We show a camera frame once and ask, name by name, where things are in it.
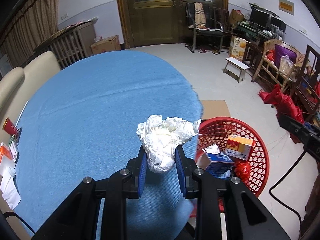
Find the red plastic mesh basket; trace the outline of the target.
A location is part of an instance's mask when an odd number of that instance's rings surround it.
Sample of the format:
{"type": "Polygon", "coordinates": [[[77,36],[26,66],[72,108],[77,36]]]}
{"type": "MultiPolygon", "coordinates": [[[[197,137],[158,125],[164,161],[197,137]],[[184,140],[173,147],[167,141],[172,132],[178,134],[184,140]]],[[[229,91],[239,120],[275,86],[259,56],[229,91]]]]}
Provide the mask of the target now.
{"type": "Polygon", "coordinates": [[[268,180],[270,162],[262,138],[235,118],[219,116],[201,122],[195,161],[216,178],[239,177],[256,197],[268,180]]]}

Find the beige striped curtain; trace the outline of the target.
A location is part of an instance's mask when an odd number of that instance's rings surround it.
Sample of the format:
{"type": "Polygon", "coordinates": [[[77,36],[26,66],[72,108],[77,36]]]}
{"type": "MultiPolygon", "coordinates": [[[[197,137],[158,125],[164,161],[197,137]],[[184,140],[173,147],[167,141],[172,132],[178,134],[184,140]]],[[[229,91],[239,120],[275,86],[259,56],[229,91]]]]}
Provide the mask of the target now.
{"type": "Polygon", "coordinates": [[[21,66],[34,49],[57,32],[59,0],[27,0],[1,33],[1,53],[21,66]]]}

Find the white tissue paper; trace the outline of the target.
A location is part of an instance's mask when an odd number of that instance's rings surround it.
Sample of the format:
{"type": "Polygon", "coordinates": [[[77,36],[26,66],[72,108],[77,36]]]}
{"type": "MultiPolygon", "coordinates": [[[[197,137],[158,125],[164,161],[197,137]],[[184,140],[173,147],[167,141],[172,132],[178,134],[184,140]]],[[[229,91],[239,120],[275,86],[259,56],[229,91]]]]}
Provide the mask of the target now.
{"type": "Polygon", "coordinates": [[[1,192],[3,199],[10,209],[14,210],[20,203],[21,197],[14,183],[15,169],[6,167],[2,172],[1,192]]]}

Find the orange box in basket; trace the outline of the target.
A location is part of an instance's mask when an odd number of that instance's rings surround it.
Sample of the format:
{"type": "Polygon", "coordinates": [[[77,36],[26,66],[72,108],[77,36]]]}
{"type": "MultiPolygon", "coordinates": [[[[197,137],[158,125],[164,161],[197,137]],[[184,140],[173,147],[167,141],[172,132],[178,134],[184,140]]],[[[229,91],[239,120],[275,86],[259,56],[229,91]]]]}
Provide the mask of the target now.
{"type": "Polygon", "coordinates": [[[238,135],[229,135],[224,153],[233,158],[247,161],[253,152],[255,141],[238,135]]]}

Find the red paper cup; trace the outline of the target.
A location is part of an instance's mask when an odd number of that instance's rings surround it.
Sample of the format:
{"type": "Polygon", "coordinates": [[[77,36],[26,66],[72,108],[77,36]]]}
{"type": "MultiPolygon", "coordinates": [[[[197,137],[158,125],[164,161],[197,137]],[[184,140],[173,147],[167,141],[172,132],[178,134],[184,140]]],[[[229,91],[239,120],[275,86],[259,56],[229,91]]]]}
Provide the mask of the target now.
{"type": "Polygon", "coordinates": [[[10,136],[16,135],[17,134],[17,128],[16,126],[12,123],[12,121],[9,119],[9,117],[6,118],[4,121],[2,129],[8,133],[10,136]]]}

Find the red bags on floor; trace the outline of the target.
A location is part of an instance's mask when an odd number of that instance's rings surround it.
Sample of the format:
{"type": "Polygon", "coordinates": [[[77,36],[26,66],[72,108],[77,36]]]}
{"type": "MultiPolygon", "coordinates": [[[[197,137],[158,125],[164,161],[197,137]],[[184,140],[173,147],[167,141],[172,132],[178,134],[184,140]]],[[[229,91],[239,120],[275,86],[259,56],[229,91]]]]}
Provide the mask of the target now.
{"type": "MultiPolygon", "coordinates": [[[[304,124],[302,110],[295,105],[291,96],[282,92],[279,84],[276,84],[271,92],[261,90],[258,95],[263,100],[264,104],[273,105],[276,108],[277,118],[280,115],[287,115],[301,124],[304,124]]],[[[295,144],[301,143],[293,135],[290,135],[290,138],[295,144]]]]}

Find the flat cardboard sheet on floor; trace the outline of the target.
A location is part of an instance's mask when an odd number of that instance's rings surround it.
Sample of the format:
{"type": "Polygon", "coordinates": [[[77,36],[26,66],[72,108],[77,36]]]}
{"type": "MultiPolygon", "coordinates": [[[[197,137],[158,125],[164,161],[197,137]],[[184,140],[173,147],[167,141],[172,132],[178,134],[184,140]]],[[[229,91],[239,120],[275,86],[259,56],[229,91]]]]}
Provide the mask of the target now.
{"type": "Polygon", "coordinates": [[[225,100],[202,100],[201,103],[203,106],[202,120],[231,116],[225,100]]]}

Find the blue round tablecloth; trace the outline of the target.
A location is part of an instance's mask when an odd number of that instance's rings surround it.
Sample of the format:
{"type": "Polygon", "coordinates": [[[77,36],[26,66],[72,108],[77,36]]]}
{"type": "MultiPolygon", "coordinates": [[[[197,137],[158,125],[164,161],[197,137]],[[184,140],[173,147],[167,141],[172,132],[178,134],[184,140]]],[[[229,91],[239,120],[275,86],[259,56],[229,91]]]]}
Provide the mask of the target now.
{"type": "Polygon", "coordinates": [[[84,177],[107,178],[137,156],[137,126],[153,114],[202,115],[191,84],[159,57],[113,51],[57,73],[20,118],[16,212],[38,230],[84,177]]]}

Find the orange fruit carton box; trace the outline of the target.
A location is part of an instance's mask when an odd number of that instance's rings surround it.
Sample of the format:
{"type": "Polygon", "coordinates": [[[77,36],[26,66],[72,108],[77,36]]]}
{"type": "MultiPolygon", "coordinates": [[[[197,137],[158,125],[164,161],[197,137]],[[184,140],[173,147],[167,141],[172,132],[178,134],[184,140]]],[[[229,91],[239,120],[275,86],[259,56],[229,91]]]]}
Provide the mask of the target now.
{"type": "Polygon", "coordinates": [[[236,58],[239,61],[242,61],[247,41],[243,38],[232,36],[228,55],[229,57],[236,58]]]}

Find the black metal chair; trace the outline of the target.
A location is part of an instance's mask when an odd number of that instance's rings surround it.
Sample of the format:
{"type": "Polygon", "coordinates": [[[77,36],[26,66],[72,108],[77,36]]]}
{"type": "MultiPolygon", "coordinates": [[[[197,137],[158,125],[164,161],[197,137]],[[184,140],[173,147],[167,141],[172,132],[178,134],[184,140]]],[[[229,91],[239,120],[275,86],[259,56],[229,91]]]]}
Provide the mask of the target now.
{"type": "Polygon", "coordinates": [[[195,2],[186,3],[185,9],[188,29],[193,33],[192,45],[187,46],[189,50],[195,52],[197,36],[209,36],[220,39],[216,54],[221,53],[224,28],[222,23],[214,18],[213,8],[209,4],[195,2]]]}

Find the white plastic bag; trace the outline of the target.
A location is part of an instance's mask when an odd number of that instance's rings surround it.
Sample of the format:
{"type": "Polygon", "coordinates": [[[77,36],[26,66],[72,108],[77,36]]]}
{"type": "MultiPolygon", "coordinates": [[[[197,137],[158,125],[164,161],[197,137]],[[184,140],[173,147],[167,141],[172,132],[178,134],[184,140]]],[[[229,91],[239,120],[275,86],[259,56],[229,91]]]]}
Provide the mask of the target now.
{"type": "Polygon", "coordinates": [[[162,119],[161,115],[151,115],[146,122],[138,124],[136,134],[146,152],[149,170],[168,172],[175,163],[176,148],[198,135],[200,123],[200,119],[190,122],[178,117],[162,119]]]}

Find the red plastic bag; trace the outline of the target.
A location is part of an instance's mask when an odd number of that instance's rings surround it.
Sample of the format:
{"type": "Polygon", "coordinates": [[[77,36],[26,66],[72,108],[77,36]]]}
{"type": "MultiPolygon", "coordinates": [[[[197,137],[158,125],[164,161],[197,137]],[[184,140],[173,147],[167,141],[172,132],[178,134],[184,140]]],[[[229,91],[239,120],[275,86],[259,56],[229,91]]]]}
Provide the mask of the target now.
{"type": "Polygon", "coordinates": [[[243,183],[249,181],[250,173],[251,173],[251,166],[248,161],[244,160],[236,160],[235,161],[235,168],[234,168],[235,175],[240,178],[243,183]]]}

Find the blue white long box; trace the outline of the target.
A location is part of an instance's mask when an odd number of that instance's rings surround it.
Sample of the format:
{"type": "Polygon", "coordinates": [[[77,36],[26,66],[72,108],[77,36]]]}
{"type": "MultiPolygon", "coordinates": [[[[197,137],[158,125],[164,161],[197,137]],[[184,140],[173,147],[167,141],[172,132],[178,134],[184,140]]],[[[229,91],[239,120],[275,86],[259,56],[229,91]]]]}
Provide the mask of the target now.
{"type": "Polygon", "coordinates": [[[215,178],[228,179],[231,176],[234,161],[222,153],[217,144],[212,144],[198,152],[196,164],[215,178]]]}

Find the beige leather sofa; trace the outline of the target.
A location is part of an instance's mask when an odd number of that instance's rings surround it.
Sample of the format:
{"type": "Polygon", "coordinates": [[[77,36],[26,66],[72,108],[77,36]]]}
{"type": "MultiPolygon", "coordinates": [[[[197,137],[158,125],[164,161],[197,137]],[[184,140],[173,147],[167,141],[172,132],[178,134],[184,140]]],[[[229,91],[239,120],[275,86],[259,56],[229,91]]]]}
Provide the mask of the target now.
{"type": "Polygon", "coordinates": [[[8,72],[1,79],[1,126],[6,118],[15,123],[26,102],[60,70],[53,52],[47,51],[33,59],[26,67],[16,67],[8,72]]]}

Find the orange white tissue pack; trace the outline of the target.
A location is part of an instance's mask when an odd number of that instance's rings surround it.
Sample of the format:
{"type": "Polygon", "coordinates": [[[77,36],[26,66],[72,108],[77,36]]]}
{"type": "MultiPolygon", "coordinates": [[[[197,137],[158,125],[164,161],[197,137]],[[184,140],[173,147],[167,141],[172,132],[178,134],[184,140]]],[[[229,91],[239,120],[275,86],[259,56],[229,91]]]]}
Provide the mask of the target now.
{"type": "Polygon", "coordinates": [[[13,156],[12,153],[10,152],[8,146],[4,144],[3,142],[1,143],[0,146],[0,169],[3,171],[5,168],[10,167],[10,168],[15,168],[16,164],[13,161],[13,156]]]}

